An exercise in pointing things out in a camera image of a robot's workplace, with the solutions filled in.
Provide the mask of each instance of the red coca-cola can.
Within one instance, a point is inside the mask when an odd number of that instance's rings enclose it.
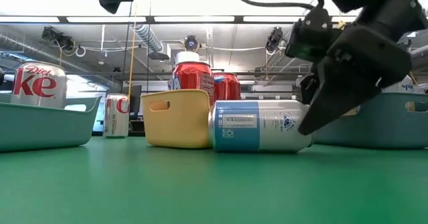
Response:
[[[241,84],[236,74],[214,73],[215,100],[240,100]]]
[[[126,94],[108,94],[104,105],[104,137],[127,137],[129,98]]]
[[[210,105],[214,104],[214,83],[211,68],[203,62],[181,62],[173,72],[173,90],[200,89],[209,95]]]
[[[12,104],[64,108],[67,76],[62,67],[45,62],[24,62],[13,82]]]

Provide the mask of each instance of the bin handle cutout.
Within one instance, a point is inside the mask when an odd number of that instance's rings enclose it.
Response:
[[[409,112],[428,112],[428,102],[414,102],[409,101],[405,104],[405,108]]]
[[[156,111],[167,111],[171,108],[171,102],[168,100],[155,100],[150,102],[150,110]]]

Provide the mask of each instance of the can lying on side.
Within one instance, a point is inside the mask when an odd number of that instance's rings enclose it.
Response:
[[[15,74],[11,103],[64,108],[67,80],[60,66],[45,62],[24,62]]]
[[[124,138],[129,131],[129,99],[126,94],[108,94],[104,109],[103,135]]]
[[[295,100],[216,101],[209,140],[219,152],[298,152],[312,144],[298,132],[307,108]]]

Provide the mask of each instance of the green table surface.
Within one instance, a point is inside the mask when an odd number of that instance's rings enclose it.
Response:
[[[428,151],[217,154],[92,138],[0,154],[0,223],[426,223]]]

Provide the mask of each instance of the coke logo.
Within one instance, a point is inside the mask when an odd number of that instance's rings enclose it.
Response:
[[[119,101],[116,104],[116,109],[123,114],[128,113],[128,107],[126,107],[126,109],[124,110],[123,108],[123,103],[127,102],[128,100],[126,98],[121,98],[119,99]],[[107,100],[107,107],[112,107],[112,100]]]
[[[26,77],[25,79],[23,78],[24,69],[23,68],[18,69],[16,78],[15,78],[15,83],[13,85],[13,94],[19,95],[21,93],[21,90],[23,90],[24,94],[27,96],[36,95],[44,98],[51,98],[55,96],[55,94],[46,94],[44,90],[54,89],[57,86],[56,81],[49,77],[35,78],[35,74],[33,74],[34,73],[33,71],[40,72],[40,69],[39,68],[36,69],[36,68],[37,67],[31,68],[29,71],[26,71],[27,73],[31,73],[32,75]],[[47,74],[50,73],[50,71],[46,71],[46,70],[43,70],[43,71]]]
[[[118,111],[119,111],[120,113],[123,113],[123,114],[128,113],[128,107],[126,107],[126,109],[125,109],[125,110],[123,109],[123,102],[126,102],[126,101],[128,101],[126,98],[121,98],[121,99],[118,101],[118,103],[117,103],[117,105],[116,105],[116,108],[118,109]]]
[[[37,66],[27,66],[27,67],[25,67],[25,71],[28,74],[48,75],[51,73],[51,70],[45,70],[45,69],[39,68]]]

